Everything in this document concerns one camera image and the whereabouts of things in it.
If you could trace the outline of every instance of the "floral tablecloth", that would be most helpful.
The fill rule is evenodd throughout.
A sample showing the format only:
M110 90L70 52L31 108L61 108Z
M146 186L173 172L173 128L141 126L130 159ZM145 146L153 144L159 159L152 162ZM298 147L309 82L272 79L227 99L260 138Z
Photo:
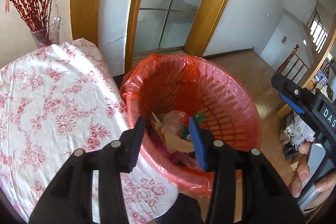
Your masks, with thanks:
M0 186L28 221L75 149L101 149L129 128L126 107L100 51L84 39L40 48L0 72ZM177 186L141 155L121 179L130 223L164 214L177 198ZM96 172L92 200L99 223Z

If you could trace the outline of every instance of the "metal pin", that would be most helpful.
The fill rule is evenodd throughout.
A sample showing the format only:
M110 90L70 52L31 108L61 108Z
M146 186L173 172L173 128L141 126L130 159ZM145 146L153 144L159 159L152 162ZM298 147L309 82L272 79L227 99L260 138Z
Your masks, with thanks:
M111 146L112 146L113 148L117 148L117 147L121 146L121 142L118 141L118 140L113 141L113 142L111 143Z
M83 155L83 153L84 153L83 149L76 149L75 152L74 152L74 155L76 157L79 157L79 156Z
M213 144L216 147L222 147L224 145L224 143L221 140L215 140Z
M260 150L258 148L252 148L251 153L255 156L260 155Z

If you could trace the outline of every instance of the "human hand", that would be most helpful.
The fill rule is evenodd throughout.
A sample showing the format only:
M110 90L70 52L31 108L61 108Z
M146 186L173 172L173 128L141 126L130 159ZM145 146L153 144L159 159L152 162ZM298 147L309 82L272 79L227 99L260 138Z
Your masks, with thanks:
M299 152L303 154L299 159L299 163L295 170L292 181L289 183L288 188L295 198L298 198L302 191L302 182L309 178L310 171L307 165L307 154L309 151L311 143L306 142L299 147ZM327 197L330 195L331 191L334 189L336 184L336 171L326 175L315 185L315 192L319 195L315 200L307 207L308 209L315 208L321 205Z

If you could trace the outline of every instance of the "trash can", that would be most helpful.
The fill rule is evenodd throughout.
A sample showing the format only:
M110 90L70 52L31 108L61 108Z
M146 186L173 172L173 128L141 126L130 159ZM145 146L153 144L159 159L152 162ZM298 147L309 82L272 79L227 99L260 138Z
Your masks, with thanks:
M231 147L248 151L261 146L258 111L243 86L228 72L203 58L188 55L150 55L122 82L120 92L127 105L130 126L139 115L181 110L206 115L204 128ZM150 140L147 132L141 147L150 165L182 190L211 195L213 173L173 164Z

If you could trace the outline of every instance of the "wooden newel post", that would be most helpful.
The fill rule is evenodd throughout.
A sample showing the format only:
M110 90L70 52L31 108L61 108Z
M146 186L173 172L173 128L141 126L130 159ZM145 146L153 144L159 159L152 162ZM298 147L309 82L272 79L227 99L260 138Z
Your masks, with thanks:
M299 48L299 45L296 44L295 48L292 50L291 54L287 57L287 59L281 64L281 66L277 69L277 73L282 73L289 62L292 60L293 56L296 54L297 49Z

